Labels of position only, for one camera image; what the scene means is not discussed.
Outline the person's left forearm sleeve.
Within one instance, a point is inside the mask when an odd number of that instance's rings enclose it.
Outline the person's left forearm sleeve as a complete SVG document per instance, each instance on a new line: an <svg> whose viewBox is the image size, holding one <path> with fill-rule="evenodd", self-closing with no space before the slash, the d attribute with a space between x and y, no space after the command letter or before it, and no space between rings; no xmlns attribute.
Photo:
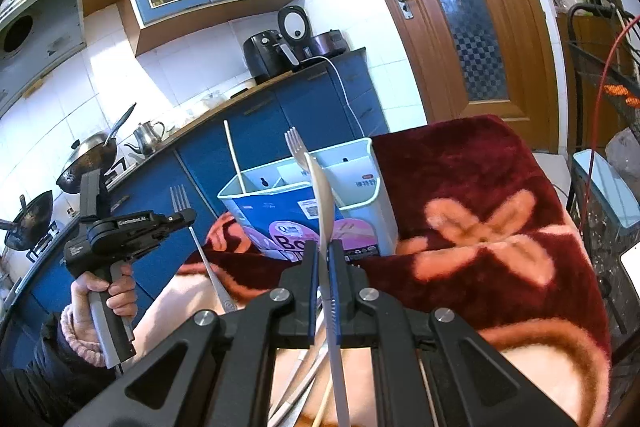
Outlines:
<svg viewBox="0 0 640 427"><path fill-rule="evenodd" d="M62 426L115 379L100 344L78 338L66 306L42 326L32 361L1 372L1 424Z"/></svg>

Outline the person's left hand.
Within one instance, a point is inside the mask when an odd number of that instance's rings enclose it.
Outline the person's left hand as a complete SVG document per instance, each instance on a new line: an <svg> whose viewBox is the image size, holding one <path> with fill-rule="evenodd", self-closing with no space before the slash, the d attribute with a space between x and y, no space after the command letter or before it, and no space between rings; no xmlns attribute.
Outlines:
<svg viewBox="0 0 640 427"><path fill-rule="evenodd" d="M98 333L90 310L90 293L107 293L107 306L119 317L132 320L137 314L137 295L134 289L134 270L124 263L120 266L120 277L107 283L96 275L85 272L70 285L73 309L73 326L79 340L96 343Z"/></svg>

